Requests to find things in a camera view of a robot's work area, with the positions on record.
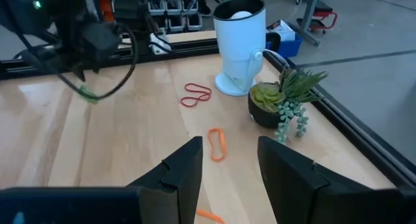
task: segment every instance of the plant pot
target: plant pot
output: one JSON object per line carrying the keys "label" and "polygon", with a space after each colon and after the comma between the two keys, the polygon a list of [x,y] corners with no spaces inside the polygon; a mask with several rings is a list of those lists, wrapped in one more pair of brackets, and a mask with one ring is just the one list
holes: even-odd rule
{"label": "plant pot", "polygon": [[248,93],[248,111],[252,115],[253,120],[262,127],[277,129],[279,123],[283,123],[283,120],[280,120],[280,115],[278,113],[270,113],[258,107],[252,101],[250,93]]}

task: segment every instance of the orange rubber band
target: orange rubber band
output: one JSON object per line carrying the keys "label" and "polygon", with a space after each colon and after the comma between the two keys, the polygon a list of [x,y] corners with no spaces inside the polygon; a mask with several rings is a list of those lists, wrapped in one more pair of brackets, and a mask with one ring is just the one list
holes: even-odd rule
{"label": "orange rubber band", "polygon": [[203,210],[197,210],[196,214],[199,215],[199,216],[211,219],[213,221],[216,221],[217,223],[226,224],[224,221],[222,221],[222,218],[218,217],[215,214],[211,214],[211,213],[208,213],[208,212],[203,211]]}
{"label": "orange rubber band", "polygon": [[[220,157],[215,157],[214,154],[214,144],[213,144],[213,140],[211,139],[211,135],[214,132],[218,132],[220,135],[220,141],[221,141],[221,152],[222,155]],[[227,154],[227,145],[226,145],[226,137],[224,136],[224,131],[221,128],[213,128],[211,130],[208,131],[208,140],[209,143],[211,144],[211,160],[215,161],[215,162],[220,162],[222,161]]]}

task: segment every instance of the green succulent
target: green succulent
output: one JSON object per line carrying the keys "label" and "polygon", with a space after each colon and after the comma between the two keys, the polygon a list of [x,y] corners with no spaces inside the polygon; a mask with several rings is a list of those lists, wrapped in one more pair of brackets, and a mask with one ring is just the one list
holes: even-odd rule
{"label": "green succulent", "polygon": [[277,113],[278,105],[285,100],[285,94],[281,93],[276,84],[260,82],[250,89],[252,101],[261,109]]}
{"label": "green succulent", "polygon": [[309,91],[314,88],[328,73],[323,71],[313,74],[303,69],[284,69],[279,76],[279,88],[292,103],[308,103],[318,101],[321,97]]}

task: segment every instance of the rubber band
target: rubber band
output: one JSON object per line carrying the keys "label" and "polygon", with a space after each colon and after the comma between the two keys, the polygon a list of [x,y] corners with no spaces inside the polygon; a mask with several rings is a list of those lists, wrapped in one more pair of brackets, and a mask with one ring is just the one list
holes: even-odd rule
{"label": "rubber band", "polygon": [[[211,139],[211,135],[214,132],[218,132],[220,135],[220,141],[221,141],[221,153],[222,155],[220,157],[215,157],[215,150],[214,150],[214,144],[213,144],[213,140]],[[227,154],[227,145],[226,145],[226,137],[224,136],[224,131],[221,128],[213,128],[211,130],[208,131],[208,140],[209,140],[209,144],[211,145],[211,160],[215,161],[215,162],[220,162],[222,161]]]}
{"label": "rubber band", "polygon": [[226,224],[226,223],[222,220],[222,218],[220,218],[219,216],[217,216],[217,215],[215,215],[215,214],[208,213],[208,212],[203,211],[203,210],[197,210],[197,211],[196,211],[196,214],[197,214],[197,215],[199,215],[199,216],[202,216],[202,217],[205,217],[205,218],[211,219],[211,220],[213,220],[213,221],[216,221],[217,223],[220,223],[220,224]]}
{"label": "rubber band", "polygon": [[[195,89],[190,89],[191,86],[195,86],[197,88],[200,88],[202,90],[195,90]],[[199,85],[199,84],[195,84],[195,83],[188,83],[185,85],[185,90],[188,92],[192,92],[192,93],[200,93],[201,95],[199,97],[182,97],[180,102],[183,106],[185,107],[194,107],[198,104],[198,101],[208,101],[211,98],[211,92],[212,90],[208,87]],[[194,103],[192,104],[186,104],[184,101],[186,100],[193,100]]]}

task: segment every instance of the wooden tabletop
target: wooden tabletop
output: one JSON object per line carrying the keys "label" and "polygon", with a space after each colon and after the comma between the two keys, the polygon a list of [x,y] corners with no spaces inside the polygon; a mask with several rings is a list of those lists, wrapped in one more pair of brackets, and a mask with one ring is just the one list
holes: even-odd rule
{"label": "wooden tabletop", "polygon": [[[226,223],[275,223],[257,162],[257,138],[272,132],[250,119],[247,97],[216,90],[221,63],[220,55],[209,55],[138,64],[127,84],[97,105],[56,76],[1,81],[0,187],[125,186],[193,136],[204,136],[198,208]],[[127,69],[86,72],[87,85],[104,93]],[[81,84],[72,74],[65,76]],[[256,80],[277,77],[265,60]],[[212,98],[194,108],[181,106],[188,82],[211,87]],[[305,107],[308,132],[302,139],[290,132],[288,147],[371,188],[393,187],[315,107]],[[226,136],[227,157],[219,163],[209,157],[206,135],[213,127]],[[196,223],[213,222],[196,217]]]}

